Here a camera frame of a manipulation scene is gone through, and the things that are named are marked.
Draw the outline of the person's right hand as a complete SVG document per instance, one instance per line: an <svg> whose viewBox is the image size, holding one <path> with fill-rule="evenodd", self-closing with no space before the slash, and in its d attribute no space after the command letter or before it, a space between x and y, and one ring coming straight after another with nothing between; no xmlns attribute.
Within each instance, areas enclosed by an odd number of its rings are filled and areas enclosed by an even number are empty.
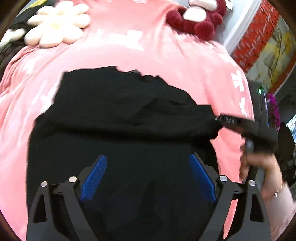
<svg viewBox="0 0 296 241"><path fill-rule="evenodd" d="M246 146L240 146L239 178L246 180L251 167L256 167L263 177L261 195L264 200L274 198L283 186L282 173L273 153L247 153Z"/></svg>

